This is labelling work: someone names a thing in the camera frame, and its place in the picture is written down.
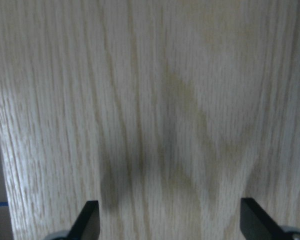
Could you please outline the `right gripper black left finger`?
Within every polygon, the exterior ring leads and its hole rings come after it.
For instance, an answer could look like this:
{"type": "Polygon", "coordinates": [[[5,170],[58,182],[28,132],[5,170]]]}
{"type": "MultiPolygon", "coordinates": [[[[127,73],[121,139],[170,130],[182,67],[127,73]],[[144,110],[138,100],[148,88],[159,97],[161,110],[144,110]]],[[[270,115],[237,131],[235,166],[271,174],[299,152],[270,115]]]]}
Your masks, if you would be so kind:
{"type": "Polygon", "coordinates": [[[98,240],[101,232],[100,210],[97,200],[89,200],[70,229],[68,240],[98,240]]]}

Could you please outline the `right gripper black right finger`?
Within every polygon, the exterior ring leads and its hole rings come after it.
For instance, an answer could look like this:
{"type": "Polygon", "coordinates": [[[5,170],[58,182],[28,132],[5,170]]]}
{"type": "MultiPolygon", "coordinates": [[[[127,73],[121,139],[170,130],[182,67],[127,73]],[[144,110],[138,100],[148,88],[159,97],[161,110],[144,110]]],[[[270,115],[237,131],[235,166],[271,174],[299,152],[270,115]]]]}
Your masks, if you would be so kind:
{"type": "Polygon", "coordinates": [[[246,240],[290,239],[253,198],[240,200],[240,231],[246,240]]]}

